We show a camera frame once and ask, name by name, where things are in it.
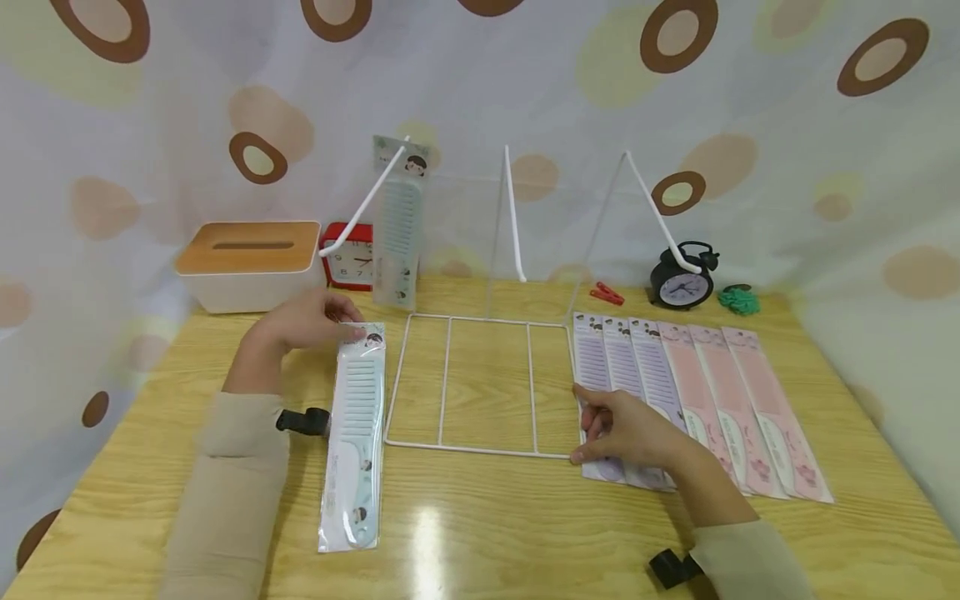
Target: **tissue box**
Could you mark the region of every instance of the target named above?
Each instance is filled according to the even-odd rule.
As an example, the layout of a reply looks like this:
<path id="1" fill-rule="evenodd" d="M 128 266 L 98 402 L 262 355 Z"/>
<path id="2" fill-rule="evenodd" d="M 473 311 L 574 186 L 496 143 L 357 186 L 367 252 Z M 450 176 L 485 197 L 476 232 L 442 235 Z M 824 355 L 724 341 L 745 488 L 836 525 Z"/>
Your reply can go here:
<path id="1" fill-rule="evenodd" d="M 320 223 L 207 223 L 174 269 L 209 313 L 266 312 L 326 283 Z"/>

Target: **polka dot curtain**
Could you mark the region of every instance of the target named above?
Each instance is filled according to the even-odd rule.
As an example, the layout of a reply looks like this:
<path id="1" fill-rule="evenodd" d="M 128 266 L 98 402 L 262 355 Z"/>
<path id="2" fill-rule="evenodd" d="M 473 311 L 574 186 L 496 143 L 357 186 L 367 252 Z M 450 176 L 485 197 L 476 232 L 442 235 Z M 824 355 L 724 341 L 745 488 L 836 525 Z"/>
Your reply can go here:
<path id="1" fill-rule="evenodd" d="M 631 150 L 675 235 L 794 302 L 960 525 L 960 3 L 414 4 L 0 3 L 0 588 L 174 339 L 177 249 L 348 218 L 374 133 L 434 148 L 423 269 L 449 277 L 509 273 L 510 144 L 527 275 L 558 285 L 646 282 L 663 241 L 626 178 L 581 264 Z"/>

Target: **plastic comb package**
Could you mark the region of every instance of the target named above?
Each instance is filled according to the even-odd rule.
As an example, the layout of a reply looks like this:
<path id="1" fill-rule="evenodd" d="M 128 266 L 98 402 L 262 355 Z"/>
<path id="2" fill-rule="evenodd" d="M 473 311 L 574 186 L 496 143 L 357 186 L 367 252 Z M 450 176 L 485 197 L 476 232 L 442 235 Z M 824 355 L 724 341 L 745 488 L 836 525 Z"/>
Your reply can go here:
<path id="1" fill-rule="evenodd" d="M 430 148 L 389 137 L 373 138 L 374 168 L 382 170 L 403 145 L 405 153 L 380 188 L 373 218 L 373 301 L 413 311 L 422 243 L 423 193 Z"/>
<path id="2" fill-rule="evenodd" d="M 356 326 L 366 335 L 337 354 L 320 552 L 375 548 L 379 539 L 387 344 L 383 323 Z"/>

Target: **red alarm clock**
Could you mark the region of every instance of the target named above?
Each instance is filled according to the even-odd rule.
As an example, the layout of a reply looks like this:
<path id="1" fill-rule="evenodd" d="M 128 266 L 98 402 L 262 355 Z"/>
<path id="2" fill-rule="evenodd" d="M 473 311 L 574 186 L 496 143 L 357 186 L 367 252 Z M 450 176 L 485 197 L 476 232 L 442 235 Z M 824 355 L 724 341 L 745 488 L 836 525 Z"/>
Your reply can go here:
<path id="1" fill-rule="evenodd" d="M 320 236 L 320 247 L 333 246 L 346 223 L 331 223 Z M 333 253 L 324 256 L 326 280 L 334 287 L 369 292 L 373 288 L 373 226 L 358 223 Z"/>

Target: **black clip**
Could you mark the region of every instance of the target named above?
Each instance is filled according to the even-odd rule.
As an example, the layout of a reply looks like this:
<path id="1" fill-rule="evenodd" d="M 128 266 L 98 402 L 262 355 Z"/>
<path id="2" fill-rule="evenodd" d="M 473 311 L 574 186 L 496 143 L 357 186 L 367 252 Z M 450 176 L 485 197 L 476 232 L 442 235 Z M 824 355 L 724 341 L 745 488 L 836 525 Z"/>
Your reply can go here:
<path id="1" fill-rule="evenodd" d="M 280 411 L 276 420 L 276 428 L 280 431 L 290 429 L 305 436 L 330 435 L 330 413 L 322 408 L 308 408 L 304 413 Z"/>
<path id="2" fill-rule="evenodd" d="M 687 554 L 681 561 L 680 557 L 669 548 L 650 559 L 650 569 L 657 576 L 663 589 L 675 588 L 704 573 L 692 556 Z"/>

